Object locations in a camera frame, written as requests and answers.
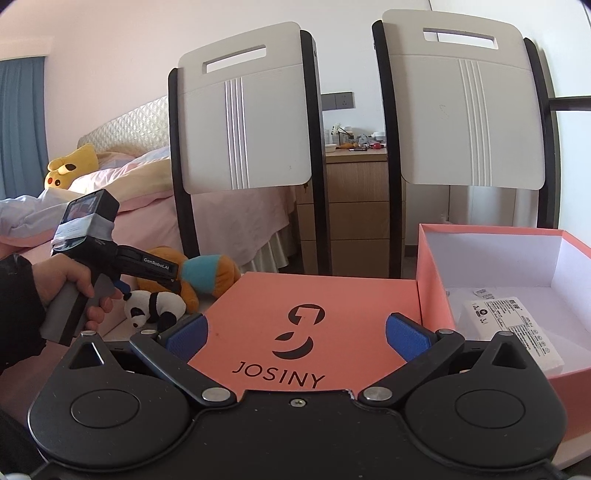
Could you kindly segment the black sleeve left forearm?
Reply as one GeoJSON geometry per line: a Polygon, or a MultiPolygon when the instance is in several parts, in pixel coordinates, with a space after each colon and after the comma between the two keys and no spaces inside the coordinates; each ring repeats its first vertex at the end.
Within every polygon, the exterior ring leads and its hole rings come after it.
{"type": "Polygon", "coordinates": [[[31,263],[11,255],[1,261],[0,298],[1,372],[41,354],[40,335],[46,310],[37,293],[31,263]]]}

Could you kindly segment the person's left hand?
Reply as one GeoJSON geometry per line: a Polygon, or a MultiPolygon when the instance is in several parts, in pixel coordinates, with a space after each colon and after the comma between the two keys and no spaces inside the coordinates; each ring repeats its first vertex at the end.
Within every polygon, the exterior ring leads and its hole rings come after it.
{"type": "MultiPolygon", "coordinates": [[[[94,296],[89,268],[63,254],[33,264],[32,273],[36,291],[44,307],[50,305],[67,283],[75,284],[77,290],[88,298],[94,296]]],[[[122,293],[115,289],[110,296],[101,297],[97,306],[90,306],[86,311],[86,329],[97,331],[105,316],[113,310],[113,303],[121,299],[122,293]]]]}

